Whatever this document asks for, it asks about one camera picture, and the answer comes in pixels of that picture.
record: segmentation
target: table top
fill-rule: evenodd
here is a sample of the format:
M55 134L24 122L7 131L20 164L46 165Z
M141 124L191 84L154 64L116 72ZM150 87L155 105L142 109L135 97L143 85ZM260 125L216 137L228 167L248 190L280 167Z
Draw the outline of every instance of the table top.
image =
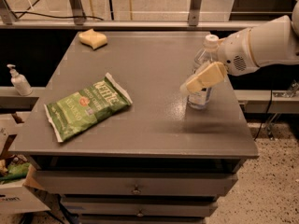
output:
M205 32L103 32L92 50L76 36L11 145L12 153L54 156L257 158L258 150L228 78L206 110L193 110L179 92ZM109 72L133 105L58 143L44 104L58 101Z

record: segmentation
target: green chip bag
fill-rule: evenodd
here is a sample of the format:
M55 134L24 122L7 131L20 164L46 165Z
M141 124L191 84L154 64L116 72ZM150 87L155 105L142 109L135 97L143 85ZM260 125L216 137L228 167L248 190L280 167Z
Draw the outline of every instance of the green chip bag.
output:
M107 73L103 80L45 109L58 142L63 142L131 104L129 94Z

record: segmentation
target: yellow sponge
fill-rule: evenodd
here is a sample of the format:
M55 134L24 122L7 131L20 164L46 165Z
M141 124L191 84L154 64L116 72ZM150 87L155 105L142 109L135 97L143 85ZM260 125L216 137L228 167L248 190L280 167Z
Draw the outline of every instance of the yellow sponge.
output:
M78 35L81 43L91 46L93 49L100 48L107 43L107 37L104 34L95 32L90 29Z

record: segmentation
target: clear plastic bottle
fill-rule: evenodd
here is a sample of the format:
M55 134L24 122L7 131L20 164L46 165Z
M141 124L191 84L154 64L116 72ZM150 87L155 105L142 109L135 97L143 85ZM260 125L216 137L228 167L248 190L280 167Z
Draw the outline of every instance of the clear plastic bottle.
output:
M19 74L14 68L16 65L8 64L7 67L10 69L11 74L11 83L16 88L17 92L20 95L29 95L32 93L32 88L28 83L26 77L22 74Z
M218 61L218 41L219 38L216 35L207 35L203 44L203 48L200 49L193 62L193 72L199 73L206 69L211 63ZM190 94L187 99L187 103L194 109L205 109L209 102L212 87L202 89L196 93Z

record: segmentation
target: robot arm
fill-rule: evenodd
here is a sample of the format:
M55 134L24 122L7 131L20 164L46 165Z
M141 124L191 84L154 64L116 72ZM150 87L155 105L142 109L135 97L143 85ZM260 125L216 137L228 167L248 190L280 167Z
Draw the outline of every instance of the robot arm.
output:
M299 2L292 12L292 20L283 16L222 39L218 49L219 62L232 76L253 73L272 64L299 64ZM182 93L194 93L224 80L226 72L220 64L217 64L216 76L210 76L212 69L208 68L187 79L182 85Z
M288 16L231 34L218 50L219 60L232 76L271 64L299 64L298 54L299 38Z

